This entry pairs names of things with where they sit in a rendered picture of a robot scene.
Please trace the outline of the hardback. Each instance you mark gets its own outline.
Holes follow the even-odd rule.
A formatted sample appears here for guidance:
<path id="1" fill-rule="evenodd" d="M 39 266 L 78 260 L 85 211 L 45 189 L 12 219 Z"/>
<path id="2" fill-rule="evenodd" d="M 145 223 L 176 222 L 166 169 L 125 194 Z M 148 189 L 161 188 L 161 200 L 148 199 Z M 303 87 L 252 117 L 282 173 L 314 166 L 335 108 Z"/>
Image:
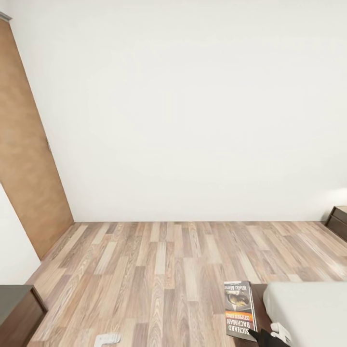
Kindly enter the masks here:
<path id="1" fill-rule="evenodd" d="M 250 281 L 225 281 L 226 335 L 258 343 L 249 332 L 257 324 Z"/>

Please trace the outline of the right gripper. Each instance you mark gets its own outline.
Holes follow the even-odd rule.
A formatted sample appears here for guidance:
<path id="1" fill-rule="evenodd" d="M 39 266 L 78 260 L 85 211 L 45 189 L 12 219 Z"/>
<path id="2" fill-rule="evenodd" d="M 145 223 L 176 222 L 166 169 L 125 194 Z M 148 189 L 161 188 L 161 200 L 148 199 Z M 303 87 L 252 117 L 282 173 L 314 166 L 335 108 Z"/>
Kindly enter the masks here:
<path id="1" fill-rule="evenodd" d="M 248 332 L 258 340 L 259 347 L 291 347 L 278 338 L 273 337 L 263 328 L 261 328 L 260 333 L 252 329 L 249 329 Z"/>

